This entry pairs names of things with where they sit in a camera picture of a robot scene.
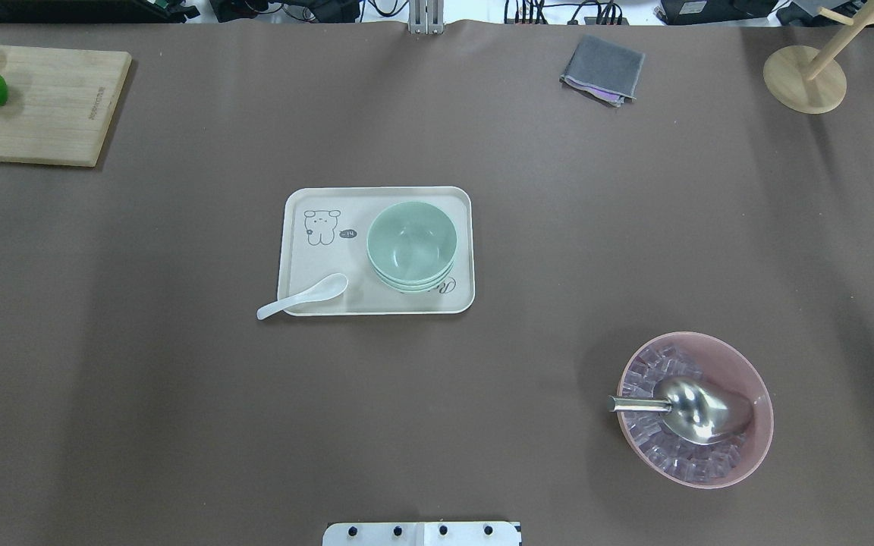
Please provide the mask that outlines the green bowl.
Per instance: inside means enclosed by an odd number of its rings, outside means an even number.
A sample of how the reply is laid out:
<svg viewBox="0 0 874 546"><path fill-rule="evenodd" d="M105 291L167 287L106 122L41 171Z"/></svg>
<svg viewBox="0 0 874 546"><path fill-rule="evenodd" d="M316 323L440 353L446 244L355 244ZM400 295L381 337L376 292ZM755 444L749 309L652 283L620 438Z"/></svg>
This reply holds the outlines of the green bowl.
<svg viewBox="0 0 874 546"><path fill-rule="evenodd" d="M400 283L396 280L386 277L382 275L382 273L376 272L376 276L382 283L386 284L386 286L391 287L392 289L400 291L400 293L426 293L427 291L437 289L441 283L444 283L444 280L447 280L450 275L445 274L440 278L437 278L433 281L422 283L422 284L404 284Z"/></svg>
<svg viewBox="0 0 874 546"><path fill-rule="evenodd" d="M376 272L378 271L379 273L382 273L382 275L385 275L386 277L391 278L391 279L393 279L393 280L396 280L396 281L398 281L398 282L400 282L400 283L404 283L404 284L422 284L422 283L430 282L430 281L433 281L433 280L435 280L435 279L437 279L437 278L440 278L441 276L444 276L445 274L450 274L450 272L451 272L451 270L452 270L452 267L455 266L455 263L454 263L454 262L448 263L448 265L447 265L446 267L444 267L441 271L439 271L439 272L437 272L437 273L435 273L435 274L433 274L433 275L423 277L423 278L398 278L398 277L393 277L393 276L391 276L391 275L388 275L388 274L384 273L384 271L383 271L382 269L380 269L378 266L375 266L375 264L370 264L370 265L372 266L374 273L376 273Z"/></svg>
<svg viewBox="0 0 874 546"><path fill-rule="evenodd" d="M366 235L369 262L398 278L423 278L455 262L457 227L433 204L409 201L386 207Z"/></svg>

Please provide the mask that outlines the green bowl on tray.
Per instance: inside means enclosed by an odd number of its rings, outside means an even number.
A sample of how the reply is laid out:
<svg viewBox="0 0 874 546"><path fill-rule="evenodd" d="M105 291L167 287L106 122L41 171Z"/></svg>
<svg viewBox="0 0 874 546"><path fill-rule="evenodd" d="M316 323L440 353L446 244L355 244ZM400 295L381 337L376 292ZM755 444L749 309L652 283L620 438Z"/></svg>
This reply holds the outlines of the green bowl on tray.
<svg viewBox="0 0 874 546"><path fill-rule="evenodd" d="M437 278L433 281L422 283L422 284L404 284L400 283L396 280L386 277L382 275L382 273L376 272L376 276L382 283L386 284L386 286L391 287L392 289L400 291L400 293L426 293L427 291L437 289L441 283L444 283L444 280L447 280L450 275L445 274L440 278Z"/></svg>

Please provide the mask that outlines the white ceramic spoon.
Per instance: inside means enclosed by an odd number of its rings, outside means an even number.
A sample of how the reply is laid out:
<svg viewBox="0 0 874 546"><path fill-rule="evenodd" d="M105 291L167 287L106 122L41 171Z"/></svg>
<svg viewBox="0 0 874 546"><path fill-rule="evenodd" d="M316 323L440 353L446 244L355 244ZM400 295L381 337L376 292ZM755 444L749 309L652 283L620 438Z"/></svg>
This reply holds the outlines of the white ceramic spoon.
<svg viewBox="0 0 874 546"><path fill-rule="evenodd" d="M301 293L296 293L290 297L281 298L259 307L256 311L256 319L263 321L263 319L267 319L271 315L281 313L292 306L304 303L333 300L333 298L343 294L347 287L349 287L349 278L346 275L343 273L331 274L313 284L309 289L301 291Z"/></svg>

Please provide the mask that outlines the cream serving tray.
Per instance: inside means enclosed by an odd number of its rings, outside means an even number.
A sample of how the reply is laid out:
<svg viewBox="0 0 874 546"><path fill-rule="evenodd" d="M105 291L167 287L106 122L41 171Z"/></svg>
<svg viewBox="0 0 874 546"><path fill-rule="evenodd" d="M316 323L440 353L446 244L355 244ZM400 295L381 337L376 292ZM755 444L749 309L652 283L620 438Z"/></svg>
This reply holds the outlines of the cream serving tray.
<svg viewBox="0 0 874 546"><path fill-rule="evenodd" d="M448 276L422 293L399 293L379 279L366 254L366 235L379 213L400 202L439 207L457 228L457 253ZM464 190L437 187L309 187L285 204L277 298L342 273L346 291L299 304L289 315L422 315L461 313L476 295L472 204Z"/></svg>

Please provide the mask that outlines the grey folded cloth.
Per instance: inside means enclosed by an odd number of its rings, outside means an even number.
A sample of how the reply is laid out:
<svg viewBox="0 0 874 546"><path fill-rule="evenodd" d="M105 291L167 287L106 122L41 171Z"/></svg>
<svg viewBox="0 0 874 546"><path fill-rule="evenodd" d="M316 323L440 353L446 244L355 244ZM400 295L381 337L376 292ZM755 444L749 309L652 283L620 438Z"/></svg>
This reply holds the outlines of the grey folded cloth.
<svg viewBox="0 0 874 546"><path fill-rule="evenodd" d="M580 38L561 73L561 82L620 107L627 100L635 100L645 60L645 53L586 35Z"/></svg>

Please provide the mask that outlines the pink bowl with ice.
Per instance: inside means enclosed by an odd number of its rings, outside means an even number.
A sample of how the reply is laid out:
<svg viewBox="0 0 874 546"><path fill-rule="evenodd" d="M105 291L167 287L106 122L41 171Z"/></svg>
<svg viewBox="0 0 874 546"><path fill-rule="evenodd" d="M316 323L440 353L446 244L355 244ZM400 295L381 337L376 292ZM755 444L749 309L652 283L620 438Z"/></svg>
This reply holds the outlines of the pink bowl with ice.
<svg viewBox="0 0 874 546"><path fill-rule="evenodd" d="M704 333L666 333L638 349L609 408L650 469L691 488L743 481L773 438L762 377L742 353Z"/></svg>

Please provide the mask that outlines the metal scoop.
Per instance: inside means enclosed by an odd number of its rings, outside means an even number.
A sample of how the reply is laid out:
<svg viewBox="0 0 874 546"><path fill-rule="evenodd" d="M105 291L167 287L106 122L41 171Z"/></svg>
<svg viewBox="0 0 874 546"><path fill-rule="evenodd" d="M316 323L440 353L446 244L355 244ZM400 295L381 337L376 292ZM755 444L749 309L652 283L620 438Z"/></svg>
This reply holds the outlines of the metal scoop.
<svg viewBox="0 0 874 546"><path fill-rule="evenodd" d="M658 413L669 431L702 446L739 435L753 421L748 398L687 376L659 381L650 398L609 395L607 409L614 413Z"/></svg>

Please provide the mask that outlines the wooden cutting board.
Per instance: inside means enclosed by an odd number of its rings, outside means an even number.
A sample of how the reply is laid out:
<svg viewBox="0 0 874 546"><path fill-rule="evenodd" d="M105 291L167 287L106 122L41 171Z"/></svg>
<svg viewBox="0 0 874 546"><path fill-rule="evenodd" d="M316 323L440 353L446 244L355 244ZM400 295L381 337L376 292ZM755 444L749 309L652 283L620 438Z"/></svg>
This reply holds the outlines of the wooden cutting board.
<svg viewBox="0 0 874 546"><path fill-rule="evenodd" d="M0 45L0 162L97 166L131 62L128 52Z"/></svg>

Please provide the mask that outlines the wooden mug tree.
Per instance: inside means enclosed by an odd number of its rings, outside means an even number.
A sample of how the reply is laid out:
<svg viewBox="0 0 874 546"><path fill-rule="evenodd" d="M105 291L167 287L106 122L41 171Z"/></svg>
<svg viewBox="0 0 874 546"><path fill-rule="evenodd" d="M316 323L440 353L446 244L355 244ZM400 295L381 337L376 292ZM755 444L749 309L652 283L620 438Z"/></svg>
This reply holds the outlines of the wooden mug tree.
<svg viewBox="0 0 874 546"><path fill-rule="evenodd" d="M767 90L781 104L808 115L828 113L846 96L847 79L835 58L865 27L874 24L874 1L865 3L853 17L825 7L819 7L818 14L841 25L835 37L821 49L784 46L768 56L762 70Z"/></svg>

